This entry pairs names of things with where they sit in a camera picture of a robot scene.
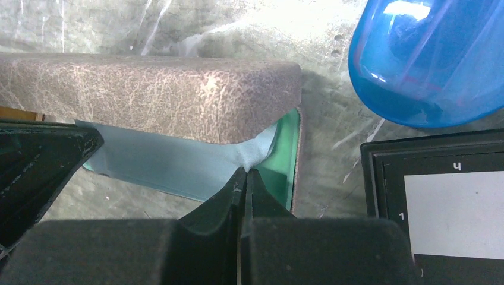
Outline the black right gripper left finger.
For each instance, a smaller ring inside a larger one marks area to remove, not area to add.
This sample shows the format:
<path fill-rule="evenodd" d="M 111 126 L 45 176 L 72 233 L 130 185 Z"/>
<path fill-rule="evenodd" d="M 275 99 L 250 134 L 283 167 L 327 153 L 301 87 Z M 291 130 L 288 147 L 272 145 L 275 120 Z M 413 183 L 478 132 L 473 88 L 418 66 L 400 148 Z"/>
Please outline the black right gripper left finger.
<path fill-rule="evenodd" d="M 238 168 L 220 191 L 179 219 L 178 284 L 236 283 L 246 181 L 247 172 Z"/>

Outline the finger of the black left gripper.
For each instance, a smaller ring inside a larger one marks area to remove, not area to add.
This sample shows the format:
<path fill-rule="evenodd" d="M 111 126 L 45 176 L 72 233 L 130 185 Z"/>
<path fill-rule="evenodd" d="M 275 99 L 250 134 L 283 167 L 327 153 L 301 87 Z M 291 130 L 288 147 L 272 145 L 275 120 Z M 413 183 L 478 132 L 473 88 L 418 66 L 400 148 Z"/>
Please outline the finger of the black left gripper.
<path fill-rule="evenodd" d="M 1 119 L 2 259 L 103 143 L 93 128 Z"/>

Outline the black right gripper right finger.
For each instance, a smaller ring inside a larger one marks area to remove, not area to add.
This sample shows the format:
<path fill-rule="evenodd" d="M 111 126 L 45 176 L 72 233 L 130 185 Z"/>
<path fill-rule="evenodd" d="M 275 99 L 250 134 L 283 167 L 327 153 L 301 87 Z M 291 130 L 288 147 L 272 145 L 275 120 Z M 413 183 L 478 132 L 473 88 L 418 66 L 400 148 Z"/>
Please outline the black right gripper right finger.
<path fill-rule="evenodd" d="M 248 236 L 250 234 L 252 219 L 294 217 L 294 215 L 267 190 L 257 169 L 251 169 L 247 173 L 244 198 L 240 203 L 240 214 L 242 215 L 240 219 L 240 236 Z"/>

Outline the light blue cloth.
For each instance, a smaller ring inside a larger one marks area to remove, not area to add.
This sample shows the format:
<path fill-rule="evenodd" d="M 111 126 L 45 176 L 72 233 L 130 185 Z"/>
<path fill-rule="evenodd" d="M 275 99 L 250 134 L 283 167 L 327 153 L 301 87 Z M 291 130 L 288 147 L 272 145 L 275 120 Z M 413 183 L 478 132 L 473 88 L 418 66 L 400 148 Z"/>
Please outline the light blue cloth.
<path fill-rule="evenodd" d="M 103 146 L 85 167 L 115 179 L 205 201 L 221 190 L 238 168 L 249 171 L 272 151 L 277 124 L 238 144 L 211 144 L 132 129 L 76 121 L 94 128 Z"/>

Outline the brown brick block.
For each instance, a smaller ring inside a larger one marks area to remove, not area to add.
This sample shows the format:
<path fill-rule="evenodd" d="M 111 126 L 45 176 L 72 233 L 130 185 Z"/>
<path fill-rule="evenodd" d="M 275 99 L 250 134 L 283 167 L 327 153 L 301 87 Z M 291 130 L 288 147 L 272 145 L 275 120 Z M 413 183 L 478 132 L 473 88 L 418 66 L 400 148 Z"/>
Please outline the brown brick block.
<path fill-rule="evenodd" d="M 238 144 L 277 124 L 274 145 L 281 119 L 300 102 L 294 62 L 1 54 L 2 106 L 75 123 L 211 144 Z"/>

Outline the blue glasses case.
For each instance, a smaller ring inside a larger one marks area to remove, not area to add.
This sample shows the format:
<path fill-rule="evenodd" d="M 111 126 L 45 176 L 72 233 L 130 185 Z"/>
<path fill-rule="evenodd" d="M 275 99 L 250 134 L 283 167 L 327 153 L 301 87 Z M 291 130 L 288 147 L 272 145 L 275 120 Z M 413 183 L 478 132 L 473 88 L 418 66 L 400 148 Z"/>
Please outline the blue glasses case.
<path fill-rule="evenodd" d="M 503 108 L 502 1 L 368 1 L 349 77 L 375 114 L 444 128 Z"/>

